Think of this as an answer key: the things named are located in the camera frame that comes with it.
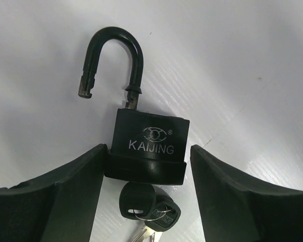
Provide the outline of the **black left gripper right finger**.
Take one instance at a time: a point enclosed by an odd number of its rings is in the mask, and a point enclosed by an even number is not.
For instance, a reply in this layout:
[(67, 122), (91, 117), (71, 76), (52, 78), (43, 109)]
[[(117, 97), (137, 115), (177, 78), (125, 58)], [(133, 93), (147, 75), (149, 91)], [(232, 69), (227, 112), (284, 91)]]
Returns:
[(251, 176), (199, 145), (190, 164), (206, 241), (303, 241), (303, 191)]

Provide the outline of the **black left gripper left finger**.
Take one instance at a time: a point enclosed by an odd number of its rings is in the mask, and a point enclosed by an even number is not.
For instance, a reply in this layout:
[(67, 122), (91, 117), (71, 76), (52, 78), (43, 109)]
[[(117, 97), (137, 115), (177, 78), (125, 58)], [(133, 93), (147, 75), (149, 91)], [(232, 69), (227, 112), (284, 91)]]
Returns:
[(0, 188), (0, 241), (89, 241), (107, 146), (10, 188)]

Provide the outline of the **black-headed key bunch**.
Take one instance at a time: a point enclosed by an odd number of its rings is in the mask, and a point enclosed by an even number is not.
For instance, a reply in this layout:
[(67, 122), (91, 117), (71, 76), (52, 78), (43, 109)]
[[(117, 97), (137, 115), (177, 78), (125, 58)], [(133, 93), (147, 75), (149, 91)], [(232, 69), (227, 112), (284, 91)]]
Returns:
[(123, 217), (142, 221), (143, 226), (132, 241), (159, 241), (181, 216), (180, 207), (161, 188), (150, 184), (128, 182), (119, 196)]

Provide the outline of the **black Kaijing padlock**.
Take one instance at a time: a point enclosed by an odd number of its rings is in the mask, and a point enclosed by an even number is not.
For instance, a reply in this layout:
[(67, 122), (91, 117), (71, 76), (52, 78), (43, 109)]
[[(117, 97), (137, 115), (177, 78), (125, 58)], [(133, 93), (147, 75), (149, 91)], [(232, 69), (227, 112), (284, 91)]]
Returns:
[(119, 27), (105, 27), (91, 38), (83, 65), (78, 95), (89, 99), (103, 45), (118, 40), (127, 46), (132, 67), (127, 102), (117, 111), (112, 145), (105, 162), (105, 176), (135, 183), (182, 185), (190, 121), (137, 110), (143, 74), (143, 52), (135, 37)]

